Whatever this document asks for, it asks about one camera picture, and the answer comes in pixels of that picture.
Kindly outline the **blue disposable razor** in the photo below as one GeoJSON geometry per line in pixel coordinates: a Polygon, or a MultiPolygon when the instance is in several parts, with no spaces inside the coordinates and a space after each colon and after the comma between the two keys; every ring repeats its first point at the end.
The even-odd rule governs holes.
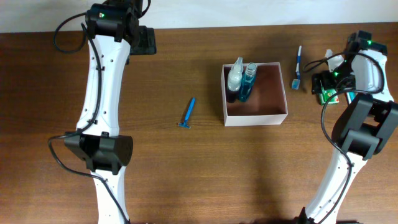
{"type": "Polygon", "coordinates": [[[187,124],[188,120],[190,119],[190,116],[192,114],[193,108],[195,106],[195,102],[196,102],[196,98],[192,98],[190,100],[190,104],[189,107],[187,109],[187,112],[185,113],[185,117],[182,123],[179,123],[178,126],[181,128],[186,128],[186,129],[190,129],[190,126],[187,124]]]}

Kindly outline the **green white toothpaste tube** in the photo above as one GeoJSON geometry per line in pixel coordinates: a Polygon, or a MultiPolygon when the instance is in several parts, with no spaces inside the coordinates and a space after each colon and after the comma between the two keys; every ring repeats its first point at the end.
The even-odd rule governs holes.
{"type": "Polygon", "coordinates": [[[354,100],[355,96],[356,96],[356,94],[354,92],[346,93],[346,99],[347,99],[348,104],[350,104],[354,100]]]}

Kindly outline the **teal mouthwash bottle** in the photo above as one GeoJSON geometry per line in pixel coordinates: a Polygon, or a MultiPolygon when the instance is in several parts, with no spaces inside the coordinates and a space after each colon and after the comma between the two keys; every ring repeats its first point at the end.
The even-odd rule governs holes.
{"type": "Polygon", "coordinates": [[[241,102],[246,102],[251,94],[254,82],[256,81],[257,65],[249,63],[243,73],[243,79],[239,90],[238,99],[241,102]]]}

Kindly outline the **clear spray bottle dark liquid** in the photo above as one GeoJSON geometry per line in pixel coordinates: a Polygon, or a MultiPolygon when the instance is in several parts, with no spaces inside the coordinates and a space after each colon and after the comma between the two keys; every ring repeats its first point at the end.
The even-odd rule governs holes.
{"type": "Polygon", "coordinates": [[[226,101],[234,103],[238,97],[243,77],[243,58],[238,57],[227,77],[226,101]]]}

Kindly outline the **green soap box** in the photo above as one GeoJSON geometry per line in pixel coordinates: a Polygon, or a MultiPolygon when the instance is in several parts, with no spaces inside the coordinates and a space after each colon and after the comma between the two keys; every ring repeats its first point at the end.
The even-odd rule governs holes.
{"type": "MultiPolygon", "coordinates": [[[[331,98],[331,96],[334,95],[335,93],[336,93],[336,90],[334,90],[334,89],[326,90],[324,88],[321,88],[321,93],[318,95],[320,104],[324,105],[326,103],[326,101],[329,100],[331,98]]],[[[339,98],[337,96],[335,96],[329,101],[329,104],[335,105],[335,104],[338,104],[339,102],[340,102],[339,98]]]]}

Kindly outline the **blue white toothbrush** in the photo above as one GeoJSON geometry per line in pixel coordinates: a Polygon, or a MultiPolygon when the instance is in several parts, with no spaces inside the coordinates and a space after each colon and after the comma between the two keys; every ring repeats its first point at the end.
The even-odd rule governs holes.
{"type": "Polygon", "coordinates": [[[299,89],[299,86],[300,86],[300,81],[301,81],[301,75],[300,75],[301,53],[302,53],[302,46],[300,45],[300,46],[298,47],[298,52],[297,52],[297,63],[296,63],[296,67],[295,67],[296,78],[293,79],[293,81],[292,81],[292,86],[291,86],[291,88],[292,88],[293,90],[298,90],[298,89],[299,89]]]}

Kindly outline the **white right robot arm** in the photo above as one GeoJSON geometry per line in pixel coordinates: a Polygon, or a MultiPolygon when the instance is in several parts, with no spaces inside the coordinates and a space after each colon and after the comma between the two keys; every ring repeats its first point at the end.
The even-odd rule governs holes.
{"type": "Polygon", "coordinates": [[[379,154],[397,128],[397,103],[387,85],[387,47],[359,30],[347,40],[344,51],[307,63],[312,75],[312,94],[335,90],[334,96],[355,93],[337,119],[332,133],[325,133],[333,146],[330,165],[312,201],[294,218],[294,223],[337,223],[338,210],[358,172],[379,154]]]}

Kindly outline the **pink open cardboard box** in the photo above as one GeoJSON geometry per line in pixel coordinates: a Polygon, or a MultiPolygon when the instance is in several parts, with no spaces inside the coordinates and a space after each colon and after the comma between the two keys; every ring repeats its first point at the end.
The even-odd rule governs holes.
{"type": "Polygon", "coordinates": [[[221,69],[224,126],[280,125],[288,115],[280,63],[258,63],[256,81],[248,100],[228,103],[226,83],[231,67],[231,64],[224,64],[221,69]]]}

